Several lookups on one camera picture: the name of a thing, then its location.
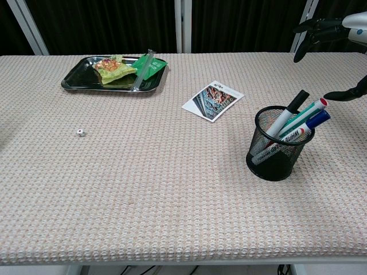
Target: black curtain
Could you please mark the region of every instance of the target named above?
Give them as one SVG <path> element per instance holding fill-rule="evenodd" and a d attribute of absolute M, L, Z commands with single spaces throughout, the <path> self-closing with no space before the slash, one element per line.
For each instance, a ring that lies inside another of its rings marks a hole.
<path fill-rule="evenodd" d="M 173 0 L 26 0 L 50 54 L 176 52 Z"/>
<path fill-rule="evenodd" d="M 289 52 L 306 0 L 193 0 L 192 51 Z"/>
<path fill-rule="evenodd" d="M 0 56 L 12 54 L 34 54 L 11 8 L 5 0 L 0 1 L 0 25 L 3 39 Z"/>
<path fill-rule="evenodd" d="M 367 11 L 366 0 L 319 0 L 313 18 L 344 18 L 349 14 Z M 365 46 L 340 40 L 322 43 L 312 47 L 310 52 L 360 52 L 365 53 Z"/>

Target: pen holder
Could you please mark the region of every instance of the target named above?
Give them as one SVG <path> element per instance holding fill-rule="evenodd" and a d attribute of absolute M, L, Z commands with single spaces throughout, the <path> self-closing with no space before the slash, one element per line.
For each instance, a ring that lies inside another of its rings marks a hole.
<path fill-rule="evenodd" d="M 315 135 L 315 129 L 304 134 L 296 142 L 283 142 L 266 134 L 273 122 L 285 109 L 284 106 L 269 106 L 261 109 L 255 117 L 256 129 L 246 156 L 248 168 L 258 177 L 271 181 L 288 178 L 303 146 Z M 273 149 L 265 157 L 263 150 Z"/>

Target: table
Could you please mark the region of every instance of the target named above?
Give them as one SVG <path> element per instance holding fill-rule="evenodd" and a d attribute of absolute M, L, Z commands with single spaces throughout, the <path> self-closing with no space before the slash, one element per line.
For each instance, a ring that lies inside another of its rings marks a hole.
<path fill-rule="evenodd" d="M 84 56 L 0 57 L 0 264 L 366 261 L 366 98 L 330 102 L 284 181 L 245 156 L 259 109 L 349 89 L 367 56 L 157 56 L 138 95 L 64 91 Z M 181 106 L 213 80 L 245 96 L 210 123 Z"/>

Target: snack bag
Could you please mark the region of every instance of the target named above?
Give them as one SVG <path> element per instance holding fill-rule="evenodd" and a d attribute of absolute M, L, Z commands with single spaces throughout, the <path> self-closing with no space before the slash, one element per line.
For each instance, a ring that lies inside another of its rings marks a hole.
<path fill-rule="evenodd" d="M 136 75 L 140 76 L 141 71 L 144 68 L 144 64 L 148 59 L 148 55 L 145 54 L 143 55 L 141 58 L 139 58 L 138 60 L 136 60 L 134 63 L 132 63 L 132 67 L 136 69 Z M 167 62 L 153 58 L 151 64 L 149 65 L 148 71 L 146 72 L 145 76 L 144 76 L 144 80 L 147 80 L 149 77 L 151 77 L 152 75 L 154 75 L 155 73 L 157 73 L 159 70 L 163 69 L 164 66 L 167 65 Z"/>
<path fill-rule="evenodd" d="M 102 77 L 102 84 L 110 83 L 127 74 L 136 72 L 135 68 L 122 63 L 122 57 L 121 54 L 116 54 L 93 65 L 93 68 L 97 70 Z"/>

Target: marker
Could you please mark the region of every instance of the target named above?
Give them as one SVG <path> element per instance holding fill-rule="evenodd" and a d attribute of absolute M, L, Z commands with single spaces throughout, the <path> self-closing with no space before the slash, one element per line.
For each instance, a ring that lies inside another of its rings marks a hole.
<path fill-rule="evenodd" d="M 314 117 L 308 119 L 308 121 L 303 123 L 299 128 L 293 130 L 286 137 L 282 138 L 281 141 L 292 142 L 296 139 L 299 139 L 301 136 L 311 132 L 313 128 L 316 128 L 328 119 L 330 119 L 330 115 L 325 110 L 322 110 Z M 277 152 L 279 152 L 282 146 L 283 145 L 279 143 L 272 144 L 271 146 L 267 147 L 266 149 L 262 150 L 262 152 L 254 156 L 252 158 L 252 163 L 255 165 L 260 164 L 261 162 L 270 158 L 272 155 L 275 155 Z"/>
<path fill-rule="evenodd" d="M 322 110 L 320 113 L 310 118 L 308 121 L 303 123 L 298 129 L 304 129 L 305 133 L 311 132 L 313 128 L 316 128 L 321 123 L 324 123 L 326 120 L 330 119 L 330 115 L 325 110 Z M 298 129 L 293 130 L 288 134 L 288 136 L 292 135 L 292 133 L 296 132 Z"/>
<path fill-rule="evenodd" d="M 301 90 L 298 95 L 290 102 L 288 107 L 280 114 L 280 116 L 275 120 L 275 122 L 270 126 L 270 128 L 266 131 L 266 134 L 270 135 L 271 137 L 275 137 L 280 129 L 284 126 L 284 124 L 291 118 L 292 115 L 297 111 L 297 109 L 304 103 L 304 101 L 308 98 L 310 94 L 305 92 L 304 90 Z M 262 149 L 265 148 L 264 146 L 261 146 L 262 143 L 267 143 L 268 140 L 263 138 L 260 138 L 259 141 L 252 147 L 250 154 L 256 155 L 259 153 Z"/>
<path fill-rule="evenodd" d="M 288 136 L 281 139 L 283 142 L 291 142 L 293 140 L 296 140 L 297 138 L 304 135 L 304 129 L 298 128 Z M 274 143 L 270 145 L 268 148 L 262 150 L 260 153 L 258 153 L 256 156 L 252 157 L 251 161 L 254 165 L 259 165 L 261 162 L 267 160 L 272 155 L 275 155 L 279 150 L 281 149 L 283 145 L 279 143 Z"/>
<path fill-rule="evenodd" d="M 309 118 L 316 115 L 321 110 L 325 109 L 329 103 L 327 103 L 326 99 L 320 98 L 318 101 L 311 103 L 306 109 L 304 109 L 301 113 L 287 121 L 284 127 L 279 131 L 277 138 L 283 138 L 292 130 L 298 128 L 302 123 L 306 122 Z"/>

